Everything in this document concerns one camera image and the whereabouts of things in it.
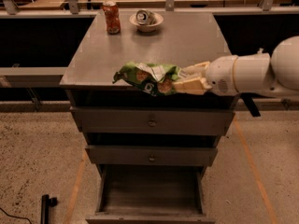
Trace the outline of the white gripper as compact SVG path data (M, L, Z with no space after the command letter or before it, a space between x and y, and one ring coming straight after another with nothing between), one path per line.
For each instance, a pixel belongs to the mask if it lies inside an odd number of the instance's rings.
M184 67L182 71L187 75L201 74L204 77L193 77L173 82L173 88L179 93L203 95L210 91L219 96L236 96L233 79L233 67L237 55L223 56L210 62L202 62Z

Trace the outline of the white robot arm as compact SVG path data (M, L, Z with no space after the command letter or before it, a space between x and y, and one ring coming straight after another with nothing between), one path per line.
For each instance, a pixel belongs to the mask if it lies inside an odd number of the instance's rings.
M254 93L265 97L299 98L299 36L280 42L272 53L222 56L180 70L175 91L219 96Z

